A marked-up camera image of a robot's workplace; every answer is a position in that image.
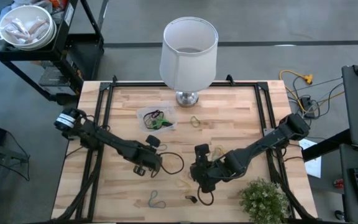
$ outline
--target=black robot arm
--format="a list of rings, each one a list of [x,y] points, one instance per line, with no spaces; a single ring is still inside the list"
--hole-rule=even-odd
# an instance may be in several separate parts
[[[309,126],[297,114],[290,114],[280,121],[271,133],[242,149],[235,149],[215,161],[208,161],[207,144],[195,147],[196,162],[190,167],[193,180],[199,183],[203,193],[215,190],[219,181],[229,182],[245,175],[252,158],[267,149],[286,147],[289,140],[301,140],[309,133]]]
[[[160,170],[162,158],[156,153],[160,140],[156,137],[148,136],[146,139],[150,144],[148,146],[138,141],[123,140],[111,134],[105,127],[99,127],[89,120],[84,111],[73,108],[63,110],[54,125],[66,138],[80,137],[81,145],[88,149],[94,149],[101,143],[115,148],[119,155],[136,165],[134,168],[136,174],[145,174],[143,166],[155,172]]]

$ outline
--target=potted plant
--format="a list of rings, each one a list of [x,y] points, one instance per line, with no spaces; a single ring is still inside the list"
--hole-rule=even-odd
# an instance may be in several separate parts
[[[289,202],[276,184],[257,179],[241,190],[240,205],[255,224],[279,224],[288,213]]]

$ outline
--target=silver lamp base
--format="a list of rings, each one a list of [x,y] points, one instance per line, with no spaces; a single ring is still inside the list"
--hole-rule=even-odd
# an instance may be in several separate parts
[[[198,93],[177,92],[177,102],[182,107],[192,107],[198,101]]]

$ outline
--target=concrete floor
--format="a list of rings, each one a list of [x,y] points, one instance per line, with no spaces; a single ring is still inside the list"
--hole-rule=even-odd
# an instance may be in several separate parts
[[[103,0],[88,4],[98,18]],[[9,3],[0,0],[0,8]],[[81,7],[71,32],[91,32],[85,27]],[[160,42],[166,24],[181,16],[209,20],[222,41],[358,40],[358,0],[114,0],[106,10],[102,33],[105,43]],[[98,80],[160,80],[160,49],[106,49]],[[314,83],[341,76],[343,65],[358,64],[358,45],[309,47],[220,47],[217,80],[231,74],[236,80],[276,80],[284,69],[313,74]],[[35,80],[42,71],[24,62],[18,66]],[[286,75],[291,85],[294,76]],[[300,91],[318,99],[340,81]],[[0,223],[47,220],[60,178],[67,141],[53,127],[62,107],[48,102],[0,63],[0,127],[10,130],[31,154],[31,181],[10,173],[0,195]],[[344,96],[332,100],[330,112],[313,121],[310,136],[330,137],[348,127]],[[334,220],[341,196],[328,193],[338,177],[339,156],[323,157],[323,178],[310,177],[320,218]]]

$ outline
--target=black shelf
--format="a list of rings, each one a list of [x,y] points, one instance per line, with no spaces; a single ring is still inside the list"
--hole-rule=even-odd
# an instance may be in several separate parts
[[[64,105],[66,101],[77,100],[84,81],[94,80],[98,74],[100,58],[104,53],[104,39],[92,16],[86,0],[80,0],[88,19],[93,26],[94,34],[69,34],[73,15],[78,0],[69,0],[62,21],[57,26],[55,39],[38,50],[4,50],[0,51],[0,61],[37,90],[49,101]],[[14,61],[51,61],[68,80],[70,88],[76,96],[67,94],[51,95],[12,62]]]

